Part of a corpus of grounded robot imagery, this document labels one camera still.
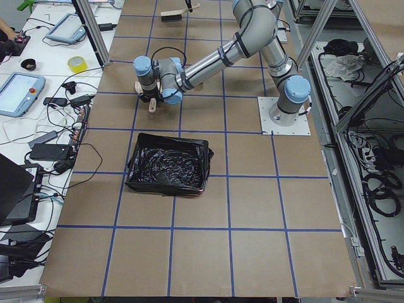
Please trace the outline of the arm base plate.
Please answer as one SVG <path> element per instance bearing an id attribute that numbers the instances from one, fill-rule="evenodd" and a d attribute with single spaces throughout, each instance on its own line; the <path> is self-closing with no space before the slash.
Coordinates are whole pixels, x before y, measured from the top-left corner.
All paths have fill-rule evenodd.
<path id="1" fill-rule="evenodd" d="M 274 136 L 310 136 L 311 131 L 303 106 L 299 113 L 286 114 L 278 108 L 278 97 L 258 97 L 261 134 Z"/>

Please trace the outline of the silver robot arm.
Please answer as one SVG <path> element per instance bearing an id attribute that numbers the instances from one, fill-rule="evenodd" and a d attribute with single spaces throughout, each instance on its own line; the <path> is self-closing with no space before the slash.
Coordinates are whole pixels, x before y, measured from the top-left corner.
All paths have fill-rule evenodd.
<path id="1" fill-rule="evenodd" d="M 138 56 L 133 66 L 138 79 L 135 90 L 140 99 L 149 104 L 178 105 L 183 95 L 197 85 L 237 61 L 260 53 L 279 92 L 276 104 L 270 109 L 270 119 L 279 126 L 294 125 L 300 116 L 300 108 L 309 98 L 311 85 L 298 74 L 297 63 L 285 52 L 278 39 L 282 4 L 282 1 L 234 1 L 232 12 L 239 30 L 232 40 L 192 66 L 186 67 L 178 57 L 153 59 Z"/>
<path id="2" fill-rule="evenodd" d="M 193 5 L 192 5 L 191 0 L 185 0 L 185 4 L 186 4 L 186 6 L 187 6 L 188 11 L 189 11 L 190 13 L 192 13 L 192 12 L 193 12 Z"/>

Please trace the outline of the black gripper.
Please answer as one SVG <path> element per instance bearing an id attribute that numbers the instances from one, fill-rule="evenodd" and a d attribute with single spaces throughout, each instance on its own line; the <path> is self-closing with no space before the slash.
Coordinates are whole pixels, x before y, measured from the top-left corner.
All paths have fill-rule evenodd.
<path id="1" fill-rule="evenodd" d="M 163 102 L 162 94 L 158 90 L 146 90 L 140 93 L 140 99 L 143 102 L 150 102 L 150 100 L 153 98 L 157 101 L 157 103 Z"/>

